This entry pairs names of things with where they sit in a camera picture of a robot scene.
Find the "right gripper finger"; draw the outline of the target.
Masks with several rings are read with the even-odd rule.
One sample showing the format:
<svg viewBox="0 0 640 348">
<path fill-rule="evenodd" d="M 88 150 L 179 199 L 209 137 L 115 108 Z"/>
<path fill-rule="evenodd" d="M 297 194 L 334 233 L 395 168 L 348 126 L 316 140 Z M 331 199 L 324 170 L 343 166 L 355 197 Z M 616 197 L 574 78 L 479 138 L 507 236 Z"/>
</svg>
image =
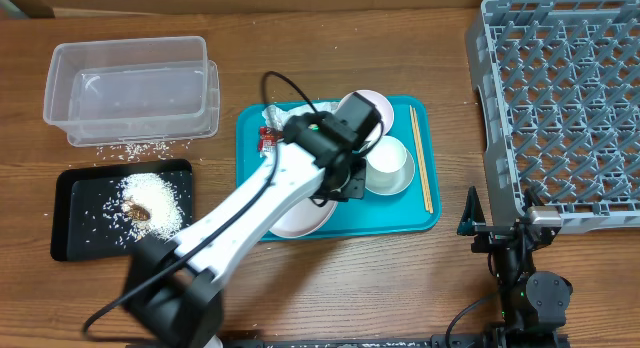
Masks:
<svg viewBox="0 0 640 348">
<path fill-rule="evenodd" d="M 484 217 L 476 187 L 471 186 L 468 190 L 465 209 L 463 211 L 459 226 L 478 227 L 485 225 L 486 219 Z"/>
<path fill-rule="evenodd" d="M 545 203 L 541 200 L 541 198 L 537 195 L 535 190 L 532 187 L 528 187 L 524 191 L 523 196 L 524 209 L 529 209 L 535 206 L 544 206 Z"/>
</svg>

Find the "white rice pile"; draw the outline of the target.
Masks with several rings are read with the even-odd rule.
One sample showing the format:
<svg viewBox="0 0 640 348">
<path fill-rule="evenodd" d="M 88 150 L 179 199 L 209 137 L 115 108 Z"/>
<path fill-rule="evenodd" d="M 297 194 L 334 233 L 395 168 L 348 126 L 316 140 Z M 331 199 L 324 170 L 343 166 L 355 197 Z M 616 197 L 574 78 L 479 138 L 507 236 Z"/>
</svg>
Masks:
<svg viewBox="0 0 640 348">
<path fill-rule="evenodd" d="M 115 195 L 103 205 L 108 228 L 120 233 L 117 243 L 137 242 L 146 236 L 169 240 L 185 223 L 185 213 L 178 205 L 174 186 L 159 174 L 140 173 L 127 176 L 114 185 Z M 146 222 L 133 221 L 122 210 L 125 200 L 144 207 L 150 213 Z"/>
</svg>

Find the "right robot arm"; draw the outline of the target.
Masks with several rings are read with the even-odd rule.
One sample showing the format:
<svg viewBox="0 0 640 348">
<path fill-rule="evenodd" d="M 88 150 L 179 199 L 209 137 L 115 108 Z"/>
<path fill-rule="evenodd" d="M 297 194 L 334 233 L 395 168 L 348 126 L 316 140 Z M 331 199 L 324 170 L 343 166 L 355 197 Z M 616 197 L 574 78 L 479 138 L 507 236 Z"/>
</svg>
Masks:
<svg viewBox="0 0 640 348">
<path fill-rule="evenodd" d="M 553 207 L 544 206 L 535 193 L 525 192 L 527 211 L 510 226 L 486 223 L 475 187 L 470 187 L 457 234 L 472 236 L 471 251 L 485 254 L 497 291 L 472 303 L 451 321 L 445 332 L 448 347 L 568 347 L 568 337 L 557 330 L 566 324 L 572 284 L 548 271 L 538 271 L 533 252 L 549 246 L 561 230 Z M 476 307 L 497 298 L 501 323 L 490 323 L 474 338 L 455 338 L 456 323 Z"/>
</svg>

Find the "red snack wrapper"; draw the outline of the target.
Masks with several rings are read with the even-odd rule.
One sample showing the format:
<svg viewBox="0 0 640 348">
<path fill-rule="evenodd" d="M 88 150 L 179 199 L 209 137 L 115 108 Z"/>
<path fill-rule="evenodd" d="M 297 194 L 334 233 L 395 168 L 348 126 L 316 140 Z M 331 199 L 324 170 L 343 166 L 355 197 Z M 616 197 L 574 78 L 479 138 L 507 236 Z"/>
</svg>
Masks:
<svg viewBox="0 0 640 348">
<path fill-rule="evenodd" d="M 259 129 L 258 151 L 262 155 L 266 155 L 273 151 L 278 141 L 282 138 L 282 132 L 276 128 L 262 126 Z"/>
</svg>

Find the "grey green bowl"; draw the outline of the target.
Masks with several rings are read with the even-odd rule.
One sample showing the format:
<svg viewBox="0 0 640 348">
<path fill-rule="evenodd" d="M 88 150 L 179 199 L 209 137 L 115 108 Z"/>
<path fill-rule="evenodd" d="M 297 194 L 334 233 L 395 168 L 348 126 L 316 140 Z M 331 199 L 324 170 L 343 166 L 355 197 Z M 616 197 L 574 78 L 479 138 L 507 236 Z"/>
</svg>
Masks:
<svg viewBox="0 0 640 348">
<path fill-rule="evenodd" d="M 403 192 L 412 183 L 415 175 L 415 163 L 411 153 L 404 149 L 405 161 L 394 172 L 382 172 L 367 161 L 365 188 L 377 195 L 391 196 Z"/>
</svg>

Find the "brown food scrap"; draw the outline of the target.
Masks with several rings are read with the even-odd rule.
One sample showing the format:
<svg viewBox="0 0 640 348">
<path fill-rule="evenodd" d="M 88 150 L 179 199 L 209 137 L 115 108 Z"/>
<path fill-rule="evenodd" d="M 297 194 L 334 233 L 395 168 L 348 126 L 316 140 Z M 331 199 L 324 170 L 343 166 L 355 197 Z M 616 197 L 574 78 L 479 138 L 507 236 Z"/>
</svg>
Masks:
<svg viewBox="0 0 640 348">
<path fill-rule="evenodd" d="M 124 201 L 122 210 L 133 221 L 146 222 L 150 219 L 150 213 L 144 207 L 130 200 Z"/>
</svg>

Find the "white round plate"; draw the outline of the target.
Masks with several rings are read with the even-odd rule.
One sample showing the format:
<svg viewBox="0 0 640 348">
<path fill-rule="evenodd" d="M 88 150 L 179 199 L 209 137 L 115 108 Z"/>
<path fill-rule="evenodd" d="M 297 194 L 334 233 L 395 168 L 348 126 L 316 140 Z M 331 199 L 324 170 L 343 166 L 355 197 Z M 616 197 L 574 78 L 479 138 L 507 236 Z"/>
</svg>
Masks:
<svg viewBox="0 0 640 348">
<path fill-rule="evenodd" d="M 300 238 L 321 228 L 333 215 L 338 203 L 328 201 L 319 207 L 311 199 L 305 199 L 283 215 L 270 229 L 277 237 Z"/>
</svg>

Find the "small white cup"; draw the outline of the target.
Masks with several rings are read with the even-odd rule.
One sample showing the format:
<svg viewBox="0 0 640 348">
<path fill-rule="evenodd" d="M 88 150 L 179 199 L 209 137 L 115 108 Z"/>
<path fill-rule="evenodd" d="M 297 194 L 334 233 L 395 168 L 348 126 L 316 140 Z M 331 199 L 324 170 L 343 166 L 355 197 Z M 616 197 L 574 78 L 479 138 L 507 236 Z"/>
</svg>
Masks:
<svg viewBox="0 0 640 348">
<path fill-rule="evenodd" d="M 371 142 L 368 148 L 370 151 L 366 155 L 367 163 L 382 173 L 400 170 L 407 159 L 405 146 L 395 137 L 383 136 L 377 143 Z"/>
</svg>

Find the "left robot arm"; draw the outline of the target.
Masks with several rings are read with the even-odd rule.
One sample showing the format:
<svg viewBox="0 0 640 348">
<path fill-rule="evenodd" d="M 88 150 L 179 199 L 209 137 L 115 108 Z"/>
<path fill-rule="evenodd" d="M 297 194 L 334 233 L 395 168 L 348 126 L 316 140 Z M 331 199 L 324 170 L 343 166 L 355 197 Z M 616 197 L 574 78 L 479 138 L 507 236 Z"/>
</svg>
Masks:
<svg viewBox="0 0 640 348">
<path fill-rule="evenodd" d="M 290 118 L 273 156 L 225 201 L 168 241 L 134 250 L 124 308 L 167 347 L 204 347 L 223 320 L 222 291 L 249 250 L 295 205 L 360 199 L 360 149 L 380 122 L 376 111 Z"/>
</svg>

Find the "white napkin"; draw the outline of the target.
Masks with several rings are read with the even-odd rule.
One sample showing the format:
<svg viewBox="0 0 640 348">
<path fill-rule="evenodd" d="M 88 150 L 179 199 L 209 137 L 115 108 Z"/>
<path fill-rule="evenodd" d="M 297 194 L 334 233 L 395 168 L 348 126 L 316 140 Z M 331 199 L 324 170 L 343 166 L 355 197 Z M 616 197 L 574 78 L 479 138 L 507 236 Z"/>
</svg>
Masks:
<svg viewBox="0 0 640 348">
<path fill-rule="evenodd" d="M 338 108 L 338 103 L 330 101 L 315 102 L 314 107 L 318 112 L 334 113 Z M 313 113 L 313 109 L 308 104 L 295 106 L 288 110 L 276 105 L 270 105 L 262 112 L 262 116 L 265 118 L 268 127 L 282 130 L 291 117 L 301 116 L 306 113 Z"/>
</svg>

